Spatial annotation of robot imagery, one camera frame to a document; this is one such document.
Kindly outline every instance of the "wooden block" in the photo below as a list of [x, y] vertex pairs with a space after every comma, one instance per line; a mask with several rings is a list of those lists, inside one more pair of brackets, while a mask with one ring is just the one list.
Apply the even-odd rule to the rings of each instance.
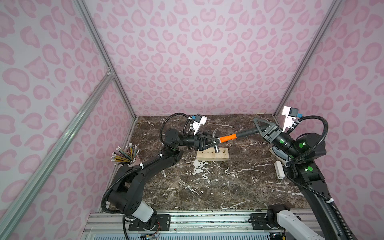
[[196, 160], [198, 161], [228, 161], [229, 154], [227, 147], [219, 147], [220, 152], [215, 153], [213, 147], [208, 148], [204, 151], [197, 151]]

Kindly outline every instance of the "metal beam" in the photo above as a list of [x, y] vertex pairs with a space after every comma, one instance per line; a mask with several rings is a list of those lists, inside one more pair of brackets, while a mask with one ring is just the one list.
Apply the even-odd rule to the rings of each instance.
[[333, 0], [331, 6], [328, 9], [327, 14], [325, 15], [323, 21], [321, 22], [315, 36], [313, 37], [313, 40], [310, 44], [310, 46], [307, 49], [307, 52], [305, 53], [303, 60], [299, 64], [299, 67], [297, 68], [295, 74], [293, 75], [293, 78], [291, 82], [289, 83], [287, 89], [285, 90], [285, 93], [283, 97], [281, 98], [281, 101], [279, 105], [276, 108], [276, 111], [274, 113], [275, 116], [278, 116], [283, 109], [285, 102], [288, 100], [289, 96], [291, 95], [294, 87], [296, 86], [297, 82], [300, 80], [300, 77], [307, 67], [309, 61], [311, 60], [312, 56], [316, 52], [317, 47], [319, 46], [323, 36], [326, 34], [328, 28], [331, 26], [333, 20], [336, 17], [336, 14], [338, 10], [340, 9], [341, 3], [344, 0]]
[[[311, 209], [291, 209], [300, 216], [303, 223], [316, 232], [320, 232], [320, 226]], [[158, 214], [170, 214], [170, 231], [174, 236], [180, 233], [230, 233], [230, 232], [278, 232], [283, 230], [253, 230], [248, 222], [250, 214], [263, 213], [266, 210], [256, 212], [254, 210], [173, 210], [158, 211]], [[120, 214], [90, 214], [83, 231], [83, 236], [93, 234], [122, 234]]]
[[[74, 3], [79, 10], [80, 15], [83, 18], [83, 21], [85, 23], [85, 26], [88, 28], [88, 31], [91, 34], [91, 37], [92, 37], [93, 41], [95, 42], [96, 47], [99, 50], [103, 61], [105, 62], [106, 66], [110, 70], [112, 70], [112, 74], [115, 74], [116, 73], [115, 68], [113, 67], [112, 61], [109, 58], [107, 50], [105, 49], [103, 42], [101, 41], [101, 37], [100, 37], [99, 32], [97, 31], [96, 26], [92, 20], [92, 16], [89, 12], [87, 5], [85, 4], [84, 0], [74, 0]], [[117, 75], [116, 75], [116, 78], [114, 79], [114, 81], [118, 87], [120, 96], [122, 97], [123, 101], [125, 102], [126, 106], [128, 107], [129, 113], [131, 114], [132, 118], [136, 118], [136, 114], [133, 111], [132, 105], [130, 104], [129, 99], [127, 97], [127, 94], [125, 93], [125, 91], [122, 87], [121, 81]]]
[[99, 85], [80, 108], [77, 115], [68, 125], [63, 135], [53, 146], [49, 154], [44, 158], [39, 168], [28, 180], [21, 193], [10, 205], [0, 222], [0, 240], [8, 239], [16, 226], [19, 224], [25, 212], [29, 209], [31, 203], [34, 201], [46, 180], [55, 169], [56, 165], [70, 146], [72, 140], [81, 129], [89, 114], [93, 111], [93, 108], [98, 103], [113, 78], [114, 76], [111, 73], [107, 73], [104, 76]]

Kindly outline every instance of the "black cable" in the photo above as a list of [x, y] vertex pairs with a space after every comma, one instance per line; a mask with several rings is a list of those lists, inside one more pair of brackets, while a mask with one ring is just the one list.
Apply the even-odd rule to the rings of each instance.
[[133, 169], [129, 170], [128, 172], [126, 172], [124, 175], [122, 175], [121, 177], [119, 177], [118, 179], [116, 179], [116, 181], [114, 181], [108, 188], [107, 190], [105, 191], [103, 197], [101, 198], [101, 209], [103, 210], [103, 212], [105, 213], [108, 213], [108, 214], [120, 214], [121, 211], [120, 210], [110, 210], [108, 209], [105, 205], [106, 205], [106, 202], [107, 202], [107, 199], [109, 197], [109, 194], [112, 192], [112, 189], [113, 187], [120, 181], [124, 180], [125, 178], [127, 178], [129, 175], [131, 175], [132, 173], [134, 172], [137, 172], [139, 170], [142, 170], [144, 168], [146, 168], [147, 166], [157, 162], [161, 157], [158, 156], [156, 159], [152, 160], [152, 161], [147, 161], [147, 162], [144, 162], [143, 163], [143, 167], [141, 166], [137, 166], [137, 167], [134, 167]]
[[[288, 174], [288, 171], [287, 171], [287, 167], [286, 166], [283, 166], [283, 171], [284, 171], [284, 174], [285, 176], [291, 181], [293, 182], [296, 186], [298, 187], [301, 187], [305, 190], [308, 190], [310, 192], [312, 192], [313, 194], [315, 194], [316, 196], [318, 197], [321, 197], [322, 199], [324, 199], [325, 202], [329, 201], [330, 198], [327, 198], [325, 195], [321, 194], [320, 192], [310, 188], [310, 187], [307, 187], [297, 181], [295, 181], [289, 174]], [[334, 202], [330, 202], [328, 203], [330, 206], [331, 206], [331, 209], [333, 210], [333, 212], [335, 213], [337, 219], [339, 220], [339, 223], [341, 225], [341, 228], [343, 229], [343, 232], [345, 234], [345, 236], [347, 237], [347, 239], [349, 240], [353, 240], [353, 237], [352, 237], [352, 234], [350, 232], [350, 230], [348, 229], [348, 225], [347, 223], [345, 222], [343, 216], [341, 215], [339, 209], [337, 208], [337, 206], [335, 205]]]
[[305, 136], [305, 135], [308, 135], [308, 133], [303, 133], [302, 135], [298, 136], [298, 137], [296, 138], [296, 141], [299, 140], [299, 138], [301, 138], [302, 136]]
[[126, 228], [126, 226], [125, 226], [125, 222], [126, 222], [126, 220], [125, 220], [125, 215], [123, 215], [123, 216], [122, 216], [122, 230], [123, 230], [123, 232], [124, 232], [125, 239], [126, 239], [126, 240], [129, 240], [129, 237], [128, 237], [128, 234], [127, 234], [127, 228]]
[[311, 148], [307, 149], [305, 152], [303, 152], [299, 156], [295, 157], [291, 161], [287, 162], [286, 163], [287, 167], [290, 167], [292, 164], [298, 163], [299, 161], [304, 159], [306, 156], [310, 155], [311, 152], [313, 152], [313, 150], [315, 150], [315, 148], [317, 148], [317, 146], [319, 146], [320, 143], [327, 136], [327, 133], [328, 133], [328, 122], [327, 122], [327, 120], [325, 118], [320, 117], [320, 116], [311, 115], [311, 116], [305, 116], [305, 117], [299, 118], [297, 121], [299, 121], [299, 123], [300, 123], [301, 121], [307, 120], [307, 119], [318, 119], [318, 120], [322, 121], [323, 122], [323, 126], [324, 126], [323, 133], [321, 134], [319, 140], [317, 141], [317, 143], [315, 145], [313, 145]]
[[189, 132], [188, 132], [188, 133], [187, 133], [187, 130], [186, 130], [187, 127], [189, 127], [189, 126], [188, 126], [189, 124], [193, 124], [192, 119], [189, 119], [190, 116], [188, 116], [188, 115], [185, 114], [185, 113], [174, 113], [174, 114], [170, 115], [169, 117], [167, 117], [167, 119], [163, 122], [163, 124], [161, 125], [161, 128], [160, 128], [160, 133], [159, 133], [160, 141], [161, 141], [164, 145], [165, 145], [165, 142], [164, 142], [163, 137], [162, 137], [164, 126], [165, 126], [165, 125], [167, 124], [167, 122], [168, 122], [171, 118], [173, 118], [174, 116], [184, 116], [184, 117], [187, 118], [187, 121], [185, 122], [185, 124], [184, 124], [184, 128], [183, 128], [183, 134], [184, 134], [184, 135], [190, 135], [191, 132], [192, 132], [192, 129], [189, 129]]

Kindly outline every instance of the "marble tabletop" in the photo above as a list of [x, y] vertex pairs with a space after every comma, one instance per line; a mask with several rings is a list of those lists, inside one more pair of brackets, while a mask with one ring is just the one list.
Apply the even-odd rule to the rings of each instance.
[[[254, 128], [257, 115], [210, 115], [201, 130], [227, 136]], [[274, 121], [271, 114], [260, 114]], [[159, 129], [164, 116], [139, 117], [131, 142], [138, 145], [140, 159], [156, 156], [161, 148]], [[174, 127], [182, 131], [185, 117], [175, 117], [164, 131]], [[227, 147], [229, 161], [196, 161], [196, 151], [181, 147], [184, 155], [175, 166], [160, 172], [145, 185], [143, 200], [156, 210], [264, 209], [282, 203], [288, 207], [309, 207], [297, 187], [288, 179], [276, 177], [269, 152], [271, 144], [259, 134], [220, 144]]]

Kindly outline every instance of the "orange hammer grip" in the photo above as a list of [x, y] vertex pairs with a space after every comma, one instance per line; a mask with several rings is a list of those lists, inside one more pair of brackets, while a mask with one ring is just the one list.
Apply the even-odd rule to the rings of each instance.
[[236, 138], [237, 138], [236, 134], [232, 134], [229, 136], [221, 137], [220, 142], [227, 142], [229, 140], [236, 139]]

